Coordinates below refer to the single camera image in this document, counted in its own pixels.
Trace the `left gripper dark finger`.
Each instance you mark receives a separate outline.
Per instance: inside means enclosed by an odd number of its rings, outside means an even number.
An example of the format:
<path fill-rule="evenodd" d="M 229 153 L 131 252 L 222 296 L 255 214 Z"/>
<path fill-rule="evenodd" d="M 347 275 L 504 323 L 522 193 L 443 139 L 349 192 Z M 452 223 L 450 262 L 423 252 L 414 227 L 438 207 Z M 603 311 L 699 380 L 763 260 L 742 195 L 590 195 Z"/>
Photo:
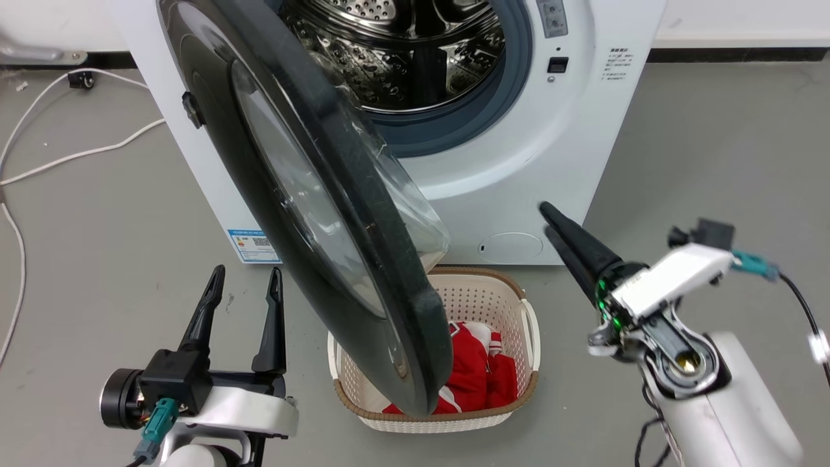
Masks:
<path fill-rule="evenodd" d="M 211 277 L 179 343 L 178 351 L 209 353 L 211 329 L 215 310 L 222 301 L 225 277 L 226 268 L 223 264 L 217 265 L 211 272 Z"/>
<path fill-rule="evenodd" d="M 282 376 L 287 371 L 287 338 L 283 278 L 278 268 L 273 268 L 270 273 L 266 299 L 266 322 L 252 370 L 258 374 Z"/>

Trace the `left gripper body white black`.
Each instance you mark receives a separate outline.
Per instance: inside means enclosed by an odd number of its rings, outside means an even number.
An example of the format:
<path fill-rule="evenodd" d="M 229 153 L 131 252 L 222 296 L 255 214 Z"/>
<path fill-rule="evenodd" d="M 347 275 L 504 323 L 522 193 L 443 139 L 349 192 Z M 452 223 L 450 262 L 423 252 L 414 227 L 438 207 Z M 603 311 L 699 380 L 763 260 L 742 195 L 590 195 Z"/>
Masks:
<path fill-rule="evenodd" d="M 296 437 L 300 414 L 296 400 L 285 393 L 281 376 L 251 372 L 211 372 L 213 388 L 196 416 L 178 418 L 179 437 Z"/>

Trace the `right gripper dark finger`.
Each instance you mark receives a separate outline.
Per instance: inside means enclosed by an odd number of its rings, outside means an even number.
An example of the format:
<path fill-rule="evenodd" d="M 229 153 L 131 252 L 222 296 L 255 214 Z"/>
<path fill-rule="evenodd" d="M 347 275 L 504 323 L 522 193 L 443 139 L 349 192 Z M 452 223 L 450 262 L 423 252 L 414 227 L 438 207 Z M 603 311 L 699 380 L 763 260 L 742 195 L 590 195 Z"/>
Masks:
<path fill-rule="evenodd" d="M 566 227 L 563 232 L 548 225 L 545 235 L 564 266 L 575 279 L 583 294 L 596 307 L 596 287 L 599 272 L 602 272 L 602 243 L 581 226 Z"/>
<path fill-rule="evenodd" d="M 597 281 L 601 272 L 622 261 L 619 255 L 551 203 L 542 202 L 539 212 L 546 222 L 543 233 L 574 279 Z"/>

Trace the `right gripper body white green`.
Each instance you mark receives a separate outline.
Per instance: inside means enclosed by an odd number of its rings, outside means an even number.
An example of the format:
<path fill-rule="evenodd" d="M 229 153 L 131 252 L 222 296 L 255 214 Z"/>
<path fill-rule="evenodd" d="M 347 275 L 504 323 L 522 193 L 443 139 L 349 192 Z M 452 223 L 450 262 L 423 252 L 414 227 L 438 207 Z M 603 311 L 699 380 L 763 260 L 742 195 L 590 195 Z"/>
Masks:
<path fill-rule="evenodd" d="M 595 286 L 601 324 L 589 334 L 589 353 L 610 357 L 628 341 L 639 341 L 668 361 L 703 361 L 702 351 L 693 348 L 691 332 L 682 330 L 672 310 L 682 296 L 726 275 L 734 262 L 730 251 L 688 243 L 651 267 L 611 264 Z"/>

